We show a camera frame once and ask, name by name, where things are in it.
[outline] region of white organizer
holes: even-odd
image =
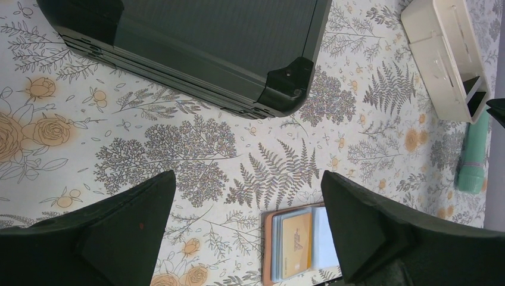
[[[490,89],[465,0],[414,0],[401,21],[437,116],[475,123]],[[475,77],[478,92],[467,96],[463,82]]]

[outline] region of rose print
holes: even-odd
[[[410,153],[416,151],[418,142],[419,137],[417,134],[417,130],[414,128],[410,128],[409,131],[407,131],[407,135],[405,135],[405,149],[407,149],[407,151]]]
[[[182,275],[179,282],[184,286],[202,286],[207,280],[207,272],[207,268],[202,266],[191,268],[187,273]]]
[[[151,286],[179,286],[179,277],[173,273],[156,275],[151,280]]]
[[[446,217],[446,213],[445,213],[445,209],[444,208],[441,208],[438,210],[437,212],[437,217],[440,218],[440,219],[445,219]]]
[[[423,130],[419,133],[419,144],[424,145],[428,142],[429,134],[428,131]]]
[[[182,250],[182,253],[184,255],[193,255],[195,254],[198,249],[200,248],[200,241],[196,238],[191,238],[187,243],[184,243],[184,249]]]
[[[60,118],[43,118],[37,123],[25,126],[23,134],[29,138],[28,140],[31,139],[39,145],[59,146],[68,141],[70,137],[70,125]],[[30,146],[33,143],[23,142],[23,145]]]
[[[19,144],[22,139],[19,123],[0,113],[0,162],[8,161],[21,151]]]
[[[453,214],[454,214],[454,206],[453,205],[450,205],[447,207],[447,210],[445,211],[445,214],[448,216],[448,217],[452,217]]]
[[[41,98],[52,97],[56,91],[54,82],[47,77],[41,77],[34,82],[31,79],[28,80],[30,81],[30,88],[21,91],[30,95],[27,103],[32,99],[35,101]]]

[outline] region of floral tablecloth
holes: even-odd
[[[467,3],[494,90],[503,4]],[[434,113],[399,20],[407,4],[334,1],[307,103],[287,118],[245,120],[74,55],[34,0],[2,0],[0,228],[174,170],[152,285],[231,286],[261,285],[262,212],[322,201],[326,169],[482,227],[485,187],[479,195],[454,187],[466,125]],[[283,284],[337,275],[325,269]]]

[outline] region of mint green bottle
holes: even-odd
[[[460,191],[479,194],[484,184],[484,156],[488,136],[489,114],[483,111],[479,120],[468,127],[465,157],[458,175]]]

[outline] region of orange flower print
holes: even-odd
[[[447,215],[447,217],[452,217],[454,214],[454,206],[453,205],[448,206],[447,210],[445,211],[445,214]]]
[[[180,286],[179,277],[173,273],[164,273],[152,278],[150,286]]]
[[[208,270],[205,267],[197,266],[191,268],[180,277],[180,284],[183,286],[202,286],[207,281]]]
[[[331,164],[328,164],[328,166],[332,168],[332,172],[336,172],[336,170],[338,168],[338,159],[336,158],[336,156],[333,156],[332,154],[330,154],[330,158],[332,160],[331,160]]]
[[[21,91],[25,92],[30,95],[30,98],[28,99],[27,103],[34,99],[40,99],[40,98],[45,98],[45,97],[52,97],[54,92],[56,91],[56,86],[54,85],[54,82],[47,77],[41,77],[40,79],[32,82],[31,79],[28,79],[30,81],[30,87]]]
[[[444,208],[441,208],[441,209],[438,210],[437,217],[439,217],[441,219],[445,219],[446,213],[445,213],[445,209]]]
[[[360,67],[360,65],[359,65],[358,63],[356,63],[356,65],[358,66],[358,67],[356,68],[356,73],[357,73],[357,74],[362,73],[362,72],[363,72],[363,68],[362,68],[362,67]]]
[[[342,137],[338,140],[338,148],[342,149],[344,147],[345,139]]]
[[[405,149],[407,149],[408,152],[412,153],[416,151],[417,143],[419,143],[417,130],[411,128],[409,131],[407,131],[407,135],[405,135]]]
[[[70,137],[70,125],[60,118],[43,118],[37,123],[28,124],[23,127],[23,134],[28,137],[28,140],[32,140],[39,145],[59,146],[68,141]],[[21,144],[24,146],[34,145],[33,142],[27,142],[26,139]]]
[[[70,192],[67,193],[67,188],[63,190],[63,193],[61,194],[60,197],[52,197],[52,198],[47,198],[40,203],[47,203],[47,202],[52,202],[51,207],[54,205],[57,205],[58,207],[61,208],[67,208],[70,207],[74,201],[78,201],[82,203],[82,200],[79,199],[78,197],[80,196],[80,191],[78,189],[73,189]]]
[[[0,113],[0,163],[21,154],[22,128],[14,119]]]
[[[383,190],[384,188],[386,188],[386,179],[382,179],[379,182],[379,190]]]
[[[96,106],[104,108],[107,106],[107,95],[103,91],[96,91],[93,93],[93,101],[96,102]]]
[[[484,178],[484,184],[482,184],[481,192],[486,192],[488,188],[488,178]]]
[[[419,134],[419,143],[421,145],[424,145],[428,142],[428,139],[429,139],[428,131],[426,130],[421,131],[421,133]]]
[[[351,83],[349,83],[348,85],[351,86],[351,88],[353,89],[354,92],[358,91],[358,82],[357,81],[352,80]]]
[[[354,172],[356,172],[356,170],[351,169],[351,170],[349,170],[349,172],[347,172],[346,176],[347,176],[348,178],[354,178],[354,177],[355,177],[355,176],[354,176]]]
[[[182,253],[184,255],[193,255],[200,248],[200,241],[196,238],[191,238],[187,243],[184,243],[184,248],[182,249]]]
[[[366,124],[366,116],[364,114],[360,114],[360,118],[358,119],[358,124],[364,126]]]

